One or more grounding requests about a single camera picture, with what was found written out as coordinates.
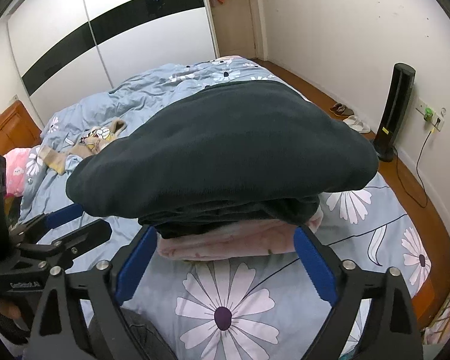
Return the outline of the person's left hand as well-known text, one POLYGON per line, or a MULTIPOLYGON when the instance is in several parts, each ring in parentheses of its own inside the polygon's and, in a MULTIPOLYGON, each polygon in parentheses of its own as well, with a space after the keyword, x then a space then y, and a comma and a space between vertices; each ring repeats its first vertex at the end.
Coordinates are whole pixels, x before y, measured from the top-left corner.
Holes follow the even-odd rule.
POLYGON ((30 328, 25 324, 18 306, 8 300, 0 300, 0 332, 11 332, 18 329, 29 332, 30 328))

